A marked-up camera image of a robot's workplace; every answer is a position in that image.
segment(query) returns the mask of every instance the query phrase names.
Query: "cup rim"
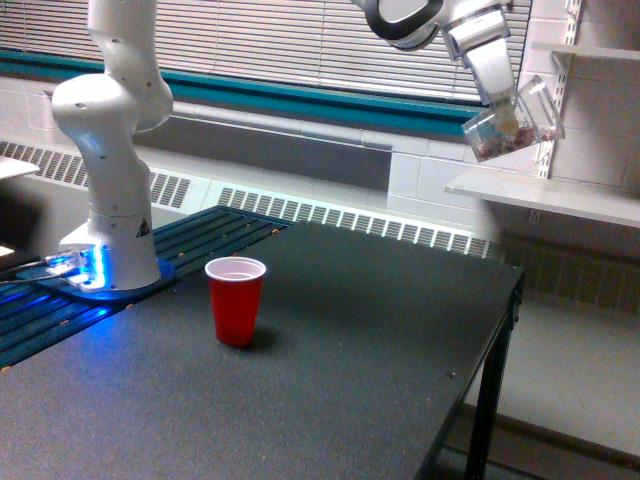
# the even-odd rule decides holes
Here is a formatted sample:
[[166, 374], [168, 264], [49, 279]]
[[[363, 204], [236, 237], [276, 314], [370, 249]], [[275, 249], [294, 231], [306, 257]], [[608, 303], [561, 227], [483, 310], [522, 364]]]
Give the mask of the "cup rim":
[[[259, 268], [259, 272], [256, 273], [255, 275], [251, 275], [249, 278], [225, 278], [220, 275], [211, 273], [209, 271], [209, 267], [215, 263], [223, 263], [223, 262], [230, 262], [230, 261], [243, 261], [243, 262], [251, 263]], [[207, 262], [207, 264], [204, 266], [204, 273], [207, 275], [207, 277], [213, 280], [219, 280], [221, 282], [229, 282], [229, 283], [252, 282], [254, 280], [262, 278], [264, 274], [267, 273], [267, 266], [261, 261], [256, 260], [254, 258], [249, 258], [249, 257], [238, 257], [238, 256], [221, 257], [221, 258], [216, 258], [214, 260]]]
[[541, 95], [539, 96], [539, 98], [541, 98], [542, 100], [541, 101], [542, 106], [547, 116], [551, 117], [551, 120], [553, 120], [554, 122], [553, 127], [556, 129], [558, 133], [558, 138], [559, 139], [564, 138], [565, 131], [564, 131], [564, 125], [562, 124], [562, 118], [560, 116], [560, 112], [558, 112], [558, 108], [556, 107], [555, 103], [553, 103], [553, 98], [551, 97], [551, 92], [549, 91], [549, 88], [547, 87], [546, 82], [540, 75], [538, 74], [534, 75], [531, 78], [531, 80], [525, 83], [522, 86], [522, 88], [518, 90], [517, 95], [520, 94], [520, 91], [524, 90], [525, 88], [530, 88], [533, 85], [543, 87], [540, 89]]

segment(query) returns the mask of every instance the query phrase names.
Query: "teal stripe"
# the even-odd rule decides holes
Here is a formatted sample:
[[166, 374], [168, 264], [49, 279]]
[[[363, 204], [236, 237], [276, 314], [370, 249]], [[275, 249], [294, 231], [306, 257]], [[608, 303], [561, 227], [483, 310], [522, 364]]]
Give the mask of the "teal stripe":
[[[0, 74], [67, 80], [98, 73], [102, 63], [0, 49]], [[461, 125], [482, 109], [473, 106], [340, 92], [320, 88], [163, 70], [178, 99], [257, 108], [321, 120], [365, 123], [421, 133], [462, 136]]]

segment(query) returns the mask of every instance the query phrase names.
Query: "black cable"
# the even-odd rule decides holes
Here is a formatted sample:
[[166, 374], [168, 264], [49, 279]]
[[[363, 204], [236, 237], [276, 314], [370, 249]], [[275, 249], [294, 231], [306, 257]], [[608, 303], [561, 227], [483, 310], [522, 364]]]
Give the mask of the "black cable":
[[22, 270], [26, 270], [27, 268], [43, 267], [45, 265], [46, 265], [46, 262], [44, 260], [38, 260], [36, 262], [25, 263], [23, 265], [18, 265], [16, 267], [8, 268], [7, 270], [4, 270], [4, 271], [0, 272], [0, 277], [4, 277], [5, 275], [9, 275], [10, 273], [21, 272]]
[[3, 282], [0, 282], [0, 287], [5, 287], [7, 285], [25, 285], [28, 283], [42, 282], [44, 280], [55, 280], [56, 278], [68, 276], [70, 276], [70, 272], [59, 273], [57, 275], [47, 275], [45, 277], [29, 278], [28, 280], [5, 280]]

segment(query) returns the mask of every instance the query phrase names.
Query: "table leg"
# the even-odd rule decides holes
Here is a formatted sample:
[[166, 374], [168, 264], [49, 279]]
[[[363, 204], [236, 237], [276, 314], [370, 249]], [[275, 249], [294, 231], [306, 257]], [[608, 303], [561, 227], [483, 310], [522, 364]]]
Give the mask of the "table leg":
[[484, 478], [513, 323], [507, 319], [484, 362], [465, 480]]

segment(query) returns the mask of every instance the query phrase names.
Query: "radiator vent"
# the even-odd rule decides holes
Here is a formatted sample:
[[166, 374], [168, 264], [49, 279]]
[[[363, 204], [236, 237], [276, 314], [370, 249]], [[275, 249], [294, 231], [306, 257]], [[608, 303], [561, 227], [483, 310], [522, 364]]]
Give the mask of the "radiator vent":
[[[55, 183], [87, 188], [89, 178], [81, 157], [21, 145], [0, 142], [0, 155], [36, 165], [34, 175]], [[191, 179], [151, 172], [151, 203], [180, 210], [191, 186]]]
[[390, 215], [346, 208], [301, 197], [225, 185], [218, 205], [270, 215], [291, 222], [327, 226], [411, 242], [430, 248], [492, 259], [525, 268], [527, 291], [637, 314], [640, 268], [603, 257], [561, 250], [539, 243], [496, 243], [472, 232]]

